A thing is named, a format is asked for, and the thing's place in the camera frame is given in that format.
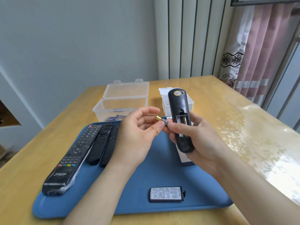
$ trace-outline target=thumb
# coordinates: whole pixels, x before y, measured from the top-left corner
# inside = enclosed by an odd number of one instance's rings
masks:
[[[188,135],[190,137],[196,136],[197,127],[192,125],[178,124],[175,122],[169,122],[168,128],[175,133]]]
[[[163,130],[164,126],[165,123],[163,121],[159,121],[147,128],[145,132],[153,140],[154,137],[156,137]]]

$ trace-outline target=clear plastic box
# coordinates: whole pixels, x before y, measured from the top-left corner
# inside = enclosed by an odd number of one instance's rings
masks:
[[[114,80],[108,84],[101,99],[93,108],[99,121],[117,115],[129,115],[137,108],[148,105],[149,82],[136,79],[135,82],[121,83]]]
[[[159,88],[159,92],[162,98],[162,102],[163,102],[163,111],[165,113],[165,116],[172,116],[171,114],[171,109],[170,109],[170,102],[169,102],[169,97],[168,97],[168,93],[169,91],[171,91],[174,88],[180,88],[180,87],[165,87],[165,88]],[[188,108],[189,110],[193,110],[193,105],[194,105],[194,101],[189,97],[189,95],[187,94],[187,103],[188,103]]]

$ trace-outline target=tv remote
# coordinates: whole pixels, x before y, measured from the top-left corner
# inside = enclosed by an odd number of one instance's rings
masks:
[[[90,165],[94,166],[99,163],[101,156],[103,155],[107,140],[110,136],[112,127],[113,124],[108,124],[103,125],[103,127],[101,128],[97,139],[95,140],[88,156],[86,157],[86,161]]]
[[[118,131],[119,131],[119,126],[120,126],[119,124],[114,124],[114,126],[112,128],[110,137],[109,137],[109,139],[107,141],[107,145],[105,147],[103,157],[100,162],[100,167],[106,167],[106,165],[110,161],[110,158],[113,155],[113,151],[115,149],[115,142],[117,140],[117,135],[118,135]]]
[[[43,183],[42,192],[47,196],[61,196],[69,189],[84,162],[102,125],[89,125],[72,144],[66,155],[57,164]]]

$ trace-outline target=wooden table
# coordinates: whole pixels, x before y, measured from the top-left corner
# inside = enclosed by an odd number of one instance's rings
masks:
[[[300,135],[213,76],[150,82],[148,104],[161,109],[158,88],[180,87],[229,147],[271,184],[300,204]],[[97,122],[93,107],[106,86],[89,87],[0,169],[0,224],[60,224],[39,220],[32,204],[43,181],[81,129]],[[235,205],[216,210],[117,215],[117,224],[248,224]]]

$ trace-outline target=right hand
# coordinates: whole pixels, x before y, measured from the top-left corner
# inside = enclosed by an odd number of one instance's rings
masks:
[[[167,119],[168,128],[165,127],[163,131],[170,135],[170,139],[175,144],[177,144],[175,133],[190,136],[195,150],[187,153],[187,157],[202,170],[215,177],[218,175],[218,163],[223,155],[231,150],[208,121],[191,111],[190,118],[194,123],[193,126],[174,123],[172,119]]]

